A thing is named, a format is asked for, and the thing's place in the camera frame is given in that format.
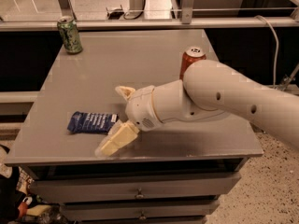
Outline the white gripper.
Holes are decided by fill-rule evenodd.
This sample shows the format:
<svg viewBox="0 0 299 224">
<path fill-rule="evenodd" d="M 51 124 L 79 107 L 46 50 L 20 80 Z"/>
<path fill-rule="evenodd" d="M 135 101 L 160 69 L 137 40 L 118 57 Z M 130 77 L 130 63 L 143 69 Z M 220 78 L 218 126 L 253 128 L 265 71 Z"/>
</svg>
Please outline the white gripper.
<svg viewBox="0 0 299 224">
<path fill-rule="evenodd" d="M 127 106 L 125 122 L 118 120 L 98 148 L 94 151 L 96 157 L 111 156 L 119 149 L 129 145 L 137 137 L 139 130 L 148 132 L 162 126 L 157 118 L 152 101 L 153 86 L 135 90 L 132 87 L 117 86 L 115 91 L 125 101 Z"/>
</svg>

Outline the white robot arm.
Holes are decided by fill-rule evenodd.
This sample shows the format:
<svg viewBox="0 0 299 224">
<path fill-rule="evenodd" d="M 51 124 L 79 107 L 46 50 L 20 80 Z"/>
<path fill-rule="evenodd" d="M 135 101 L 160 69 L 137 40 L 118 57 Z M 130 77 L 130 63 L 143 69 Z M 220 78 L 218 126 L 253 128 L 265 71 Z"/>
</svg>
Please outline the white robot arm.
<svg viewBox="0 0 299 224">
<path fill-rule="evenodd" d="M 228 112 L 299 148 L 299 97 L 251 80 L 211 60 L 192 63 L 182 79 L 141 89 L 118 86 L 127 121 L 118 121 L 94 154 L 111 156 L 138 133 L 173 121 L 206 121 Z"/>
</svg>

